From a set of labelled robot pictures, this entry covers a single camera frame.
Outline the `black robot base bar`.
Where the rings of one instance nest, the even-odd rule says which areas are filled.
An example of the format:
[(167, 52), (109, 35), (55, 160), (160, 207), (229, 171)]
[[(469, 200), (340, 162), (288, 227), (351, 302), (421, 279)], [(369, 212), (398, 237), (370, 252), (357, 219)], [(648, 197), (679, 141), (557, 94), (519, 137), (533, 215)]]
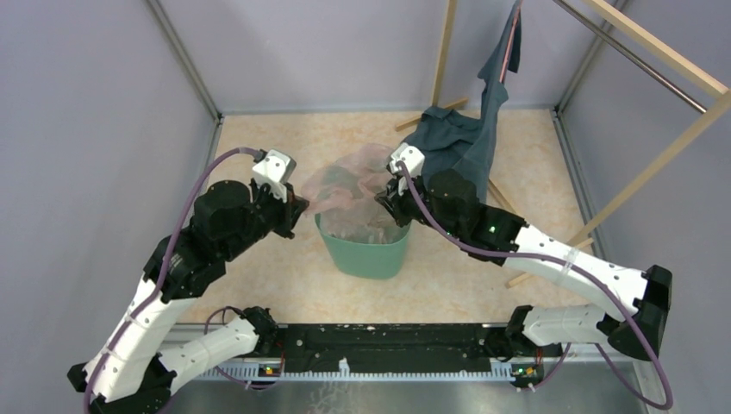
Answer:
[(332, 373), (341, 360), (354, 373), (482, 373), (512, 358), (562, 352), (488, 323), (292, 323), (244, 355), (283, 362), (285, 373)]

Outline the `pink translucent trash bag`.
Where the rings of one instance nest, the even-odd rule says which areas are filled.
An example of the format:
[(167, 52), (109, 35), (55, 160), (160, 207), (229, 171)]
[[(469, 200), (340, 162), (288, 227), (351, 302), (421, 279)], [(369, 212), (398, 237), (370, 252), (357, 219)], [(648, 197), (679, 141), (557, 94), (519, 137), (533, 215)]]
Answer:
[(391, 244), (408, 233), (375, 197), (391, 179), (386, 166), (394, 149), (369, 143), (318, 169), (303, 184), (307, 216), (336, 239), (364, 244)]

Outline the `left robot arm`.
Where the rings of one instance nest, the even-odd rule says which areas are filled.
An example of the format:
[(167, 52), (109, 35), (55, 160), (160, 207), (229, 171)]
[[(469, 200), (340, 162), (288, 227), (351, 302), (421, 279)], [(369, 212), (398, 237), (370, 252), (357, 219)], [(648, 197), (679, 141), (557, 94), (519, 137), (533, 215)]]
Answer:
[(161, 344), (178, 318), (227, 263), (270, 233), (293, 238), (309, 202), (285, 185), (285, 199), (268, 184), (214, 183), (193, 204), (182, 228), (163, 285), (156, 286), (169, 240), (162, 239), (143, 268), (125, 316), (91, 361), (70, 368), (67, 377), (84, 394), (89, 413), (156, 413), (183, 386), (235, 356), (266, 356), (276, 346), (276, 324), (259, 306), (241, 311), (233, 322), (178, 348)]

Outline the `green plastic trash bin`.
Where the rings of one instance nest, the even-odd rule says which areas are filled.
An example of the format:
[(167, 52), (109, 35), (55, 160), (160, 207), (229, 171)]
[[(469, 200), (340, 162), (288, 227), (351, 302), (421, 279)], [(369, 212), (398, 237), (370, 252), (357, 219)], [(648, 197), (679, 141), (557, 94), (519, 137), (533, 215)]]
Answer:
[(315, 215), (316, 227), (339, 271), (362, 279), (391, 279), (403, 268), (409, 242), (410, 226), (399, 228), (392, 243), (373, 244), (338, 239), (328, 235)]

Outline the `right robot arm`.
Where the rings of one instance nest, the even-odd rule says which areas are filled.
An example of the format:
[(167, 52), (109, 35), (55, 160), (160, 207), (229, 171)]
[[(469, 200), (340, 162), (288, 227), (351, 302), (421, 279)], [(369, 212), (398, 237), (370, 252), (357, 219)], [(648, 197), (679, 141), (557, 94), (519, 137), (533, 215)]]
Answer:
[(641, 361), (659, 356), (672, 297), (672, 272), (622, 267), (545, 234), (523, 217), (483, 204), (475, 185), (453, 169), (422, 177), (398, 170), (379, 204), (399, 226), (419, 222), (476, 260), (539, 276), (588, 300), (586, 306), (517, 307), (508, 349), (528, 355), (558, 342), (608, 345)]

